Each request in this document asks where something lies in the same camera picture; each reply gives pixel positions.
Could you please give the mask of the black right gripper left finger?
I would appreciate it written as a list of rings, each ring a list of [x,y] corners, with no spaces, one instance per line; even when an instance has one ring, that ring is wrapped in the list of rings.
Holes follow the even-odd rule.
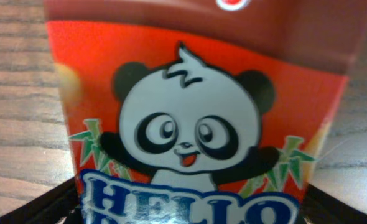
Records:
[[[0,217],[2,223],[69,223],[82,224],[75,178]]]

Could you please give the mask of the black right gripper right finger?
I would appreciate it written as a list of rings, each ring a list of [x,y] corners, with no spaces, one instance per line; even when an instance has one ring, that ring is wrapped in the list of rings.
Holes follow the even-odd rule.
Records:
[[[367,214],[309,184],[297,224],[367,224]]]

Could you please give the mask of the red Hello Panda box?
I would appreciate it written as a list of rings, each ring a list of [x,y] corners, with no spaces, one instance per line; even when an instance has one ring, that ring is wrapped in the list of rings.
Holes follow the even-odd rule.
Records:
[[[367,0],[45,1],[69,223],[303,223]]]

